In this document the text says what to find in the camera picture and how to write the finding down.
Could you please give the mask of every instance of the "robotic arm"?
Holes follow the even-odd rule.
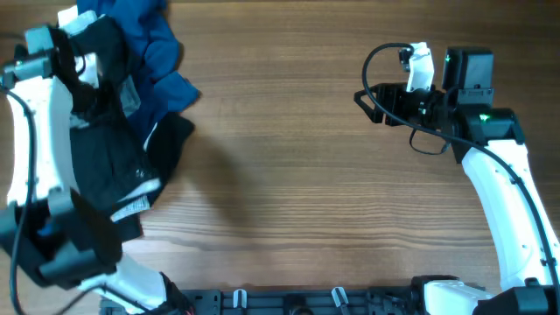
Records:
[[[123,255],[113,222],[78,193],[68,120],[71,112],[86,116],[88,104],[98,100],[95,89],[80,82],[66,34],[42,27],[28,31],[26,38],[29,56],[14,60],[2,71],[16,136],[16,169],[9,205],[0,213],[4,250],[12,256],[14,266],[19,265],[39,286],[96,291],[128,313],[193,315],[192,302],[164,274]],[[368,63],[377,52],[389,47],[403,48],[399,57],[403,68],[410,71],[409,81],[370,87]],[[521,127],[511,110],[492,108],[493,55],[483,49],[450,48],[446,60],[447,91],[443,93],[431,84],[433,62],[425,43],[380,46],[367,58],[362,75],[365,90],[356,93],[354,100],[374,123],[382,123],[384,118],[389,126],[409,125],[451,143],[457,162],[463,165],[482,202],[505,292],[493,297],[465,286],[455,277],[420,276],[413,278],[406,289],[410,292],[407,310],[431,315],[509,314],[514,312],[507,305],[518,305],[517,313],[523,313],[521,309],[554,312],[560,301],[555,295],[558,240],[529,172]],[[361,99],[365,95],[374,102],[374,108]],[[27,174],[35,170],[37,175],[28,178]],[[17,313],[23,313],[17,293],[12,290],[12,294]],[[317,300],[320,294],[311,296]],[[343,315],[353,314],[348,306],[358,292],[349,293],[350,299],[341,288],[331,294]],[[241,314],[257,305],[251,301],[258,297],[244,290],[231,299],[225,296],[224,300],[233,303]],[[284,294],[276,292],[273,296]],[[283,298],[285,314],[285,303],[293,299],[293,294],[286,293]],[[213,301],[221,303],[222,299],[215,296]],[[220,311],[214,305],[213,314],[232,311],[223,303]],[[299,313],[304,304],[297,302]],[[264,311],[273,310],[272,306],[259,310],[259,314],[277,314]],[[305,309],[304,313],[313,311]]]

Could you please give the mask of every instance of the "blue cloth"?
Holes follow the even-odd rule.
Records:
[[[199,91],[175,71],[179,42],[160,13],[165,0],[77,0],[77,4],[79,13],[91,10],[112,17],[130,50],[143,59],[132,73],[141,105],[128,117],[142,142],[168,112],[182,111],[196,101]]]

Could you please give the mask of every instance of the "brown wooden surface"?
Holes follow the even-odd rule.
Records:
[[[0,4],[0,32],[54,22],[70,0]],[[439,85],[447,46],[495,53],[494,105],[520,117],[533,176],[560,227],[558,2],[179,1],[169,12],[185,47],[180,72],[202,93],[175,177],[124,244],[181,288],[365,287],[453,274],[499,291],[493,241],[478,197],[451,153],[427,157],[409,130],[373,125],[353,103],[361,65],[390,41],[428,41]],[[13,46],[0,41],[0,59]],[[372,82],[406,78],[396,53]],[[0,107],[0,191],[13,166],[11,112]],[[436,149],[440,140],[419,136]],[[0,199],[5,201],[4,193]],[[0,256],[0,314],[11,314]],[[32,313],[73,292],[20,275]],[[74,313],[97,312],[89,297]]]

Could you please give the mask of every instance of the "wooden table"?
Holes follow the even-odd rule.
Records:
[[[71,0],[4,0],[0,32],[55,22]],[[363,60],[386,42],[427,41],[440,85],[447,46],[495,54],[494,106],[521,120],[542,201],[560,227],[560,7],[553,2],[179,1],[171,28],[179,71],[203,97],[175,176],[124,244],[181,288],[366,287],[453,274],[497,292],[499,272],[480,202],[451,153],[429,157],[410,130],[373,125],[353,102]],[[3,60],[13,41],[0,41]],[[370,80],[403,81],[396,52]],[[11,111],[2,99],[1,191],[13,167]],[[436,150],[441,140],[419,135]],[[2,254],[0,279],[8,281]],[[31,313],[74,292],[21,276]],[[97,313],[89,297],[74,313]],[[0,313],[11,314],[7,285]]]

